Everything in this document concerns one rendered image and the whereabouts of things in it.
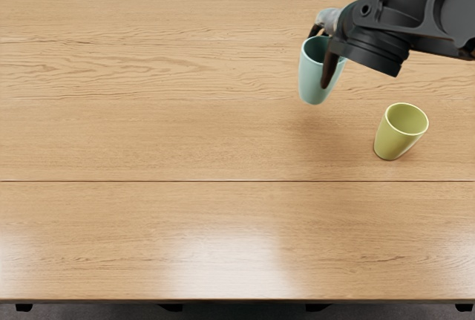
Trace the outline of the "light teal cup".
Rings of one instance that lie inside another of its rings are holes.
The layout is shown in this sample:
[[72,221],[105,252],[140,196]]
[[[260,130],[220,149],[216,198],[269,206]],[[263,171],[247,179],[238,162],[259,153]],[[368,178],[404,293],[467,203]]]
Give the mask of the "light teal cup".
[[326,88],[321,87],[324,55],[329,40],[328,36],[314,36],[306,39],[301,46],[298,66],[298,93],[304,102],[311,105],[319,105],[327,99],[347,63],[346,58],[340,57],[329,85]]

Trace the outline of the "yellow-green cup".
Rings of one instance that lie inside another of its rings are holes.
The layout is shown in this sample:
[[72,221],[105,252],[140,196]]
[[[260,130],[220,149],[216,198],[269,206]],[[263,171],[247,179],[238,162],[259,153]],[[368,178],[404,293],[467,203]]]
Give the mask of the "yellow-green cup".
[[394,103],[383,114],[373,150],[383,160],[396,160],[411,149],[428,128],[429,119],[422,109],[406,102]]

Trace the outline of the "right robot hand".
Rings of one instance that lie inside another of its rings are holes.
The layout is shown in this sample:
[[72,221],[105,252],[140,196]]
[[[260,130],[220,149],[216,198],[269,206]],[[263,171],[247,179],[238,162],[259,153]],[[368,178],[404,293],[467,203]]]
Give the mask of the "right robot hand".
[[[339,16],[341,15],[342,8],[327,8],[321,10],[314,21],[314,24],[309,32],[308,37],[312,38],[317,36],[319,32],[333,36],[337,30]],[[333,78],[335,70],[338,65],[340,56],[330,51],[330,46],[327,46],[327,51],[324,55],[323,72],[321,77],[321,87],[326,89]]]

